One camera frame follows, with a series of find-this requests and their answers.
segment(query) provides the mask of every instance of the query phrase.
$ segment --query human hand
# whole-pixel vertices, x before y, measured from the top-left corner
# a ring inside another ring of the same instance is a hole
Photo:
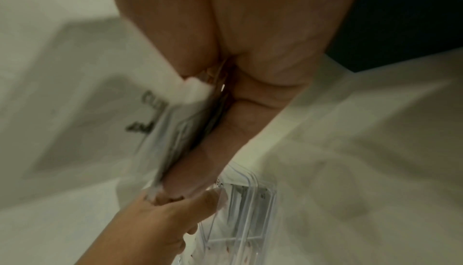
[[[171,265],[185,249],[183,236],[227,202],[224,190],[207,190],[192,199],[153,202],[143,193],[116,214],[76,265]]]
[[[184,76],[233,57],[234,102],[163,180],[173,197],[211,185],[233,155],[310,84],[353,0],[116,0]]]

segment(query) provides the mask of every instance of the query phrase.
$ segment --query clear plastic container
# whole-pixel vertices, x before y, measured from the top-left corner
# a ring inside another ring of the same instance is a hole
[[[227,204],[200,223],[194,241],[187,241],[185,251],[174,264],[264,264],[276,211],[274,186],[230,163],[214,187],[225,189]]]

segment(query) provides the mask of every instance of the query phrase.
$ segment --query hand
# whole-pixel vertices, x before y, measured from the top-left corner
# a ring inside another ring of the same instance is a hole
[[[178,73],[234,57],[234,103],[165,177],[174,198],[211,185],[234,154],[310,84],[353,0],[116,0]]]
[[[154,202],[145,193],[116,214],[76,265],[171,265],[185,249],[183,236],[227,201],[223,190],[170,201],[159,194]]]

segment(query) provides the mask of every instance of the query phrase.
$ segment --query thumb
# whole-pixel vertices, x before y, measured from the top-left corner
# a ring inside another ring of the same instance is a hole
[[[199,222],[214,215],[227,201],[224,189],[211,189],[194,198],[169,203],[168,206],[174,211],[170,222],[172,229],[185,234]]]

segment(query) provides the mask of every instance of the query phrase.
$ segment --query white surface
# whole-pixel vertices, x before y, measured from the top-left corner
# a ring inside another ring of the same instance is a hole
[[[65,25],[115,14],[112,0],[0,0],[0,99]],[[357,75],[326,59],[314,85],[236,155],[279,180],[270,264],[462,260],[462,56]],[[21,186],[15,168],[0,159],[2,181]],[[72,189],[4,205],[2,264],[73,264],[118,209],[113,177],[83,175]]]

